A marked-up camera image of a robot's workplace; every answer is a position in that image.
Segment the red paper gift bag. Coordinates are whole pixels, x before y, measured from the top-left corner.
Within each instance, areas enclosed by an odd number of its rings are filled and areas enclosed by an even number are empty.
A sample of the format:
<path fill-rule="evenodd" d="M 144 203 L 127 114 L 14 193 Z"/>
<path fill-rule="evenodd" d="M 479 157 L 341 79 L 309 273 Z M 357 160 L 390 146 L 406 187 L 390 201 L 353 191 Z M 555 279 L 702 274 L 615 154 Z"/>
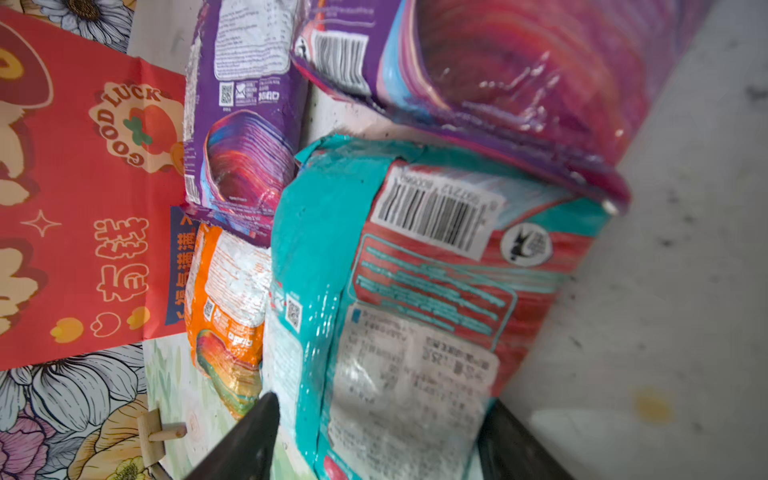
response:
<path fill-rule="evenodd" d="M 1 366 L 183 328 L 182 75 L 1 11 Z"/>

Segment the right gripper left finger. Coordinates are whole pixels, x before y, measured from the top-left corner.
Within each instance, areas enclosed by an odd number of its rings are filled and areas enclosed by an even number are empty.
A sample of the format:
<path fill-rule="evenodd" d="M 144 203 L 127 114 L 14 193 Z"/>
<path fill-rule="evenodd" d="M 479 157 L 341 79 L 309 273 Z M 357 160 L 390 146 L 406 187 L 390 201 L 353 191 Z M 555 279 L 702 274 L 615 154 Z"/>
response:
<path fill-rule="evenodd" d="M 273 392 L 262 396 L 186 480 L 269 479 L 280 407 Z"/>

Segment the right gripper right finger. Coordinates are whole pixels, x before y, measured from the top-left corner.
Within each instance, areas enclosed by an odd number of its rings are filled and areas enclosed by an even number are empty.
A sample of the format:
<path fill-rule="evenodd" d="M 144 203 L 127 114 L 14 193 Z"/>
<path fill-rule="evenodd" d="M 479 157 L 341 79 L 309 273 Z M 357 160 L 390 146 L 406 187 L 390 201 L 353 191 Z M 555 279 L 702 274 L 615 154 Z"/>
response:
<path fill-rule="evenodd" d="M 574 480 L 500 401 L 489 410 L 476 445 L 484 479 Z"/>

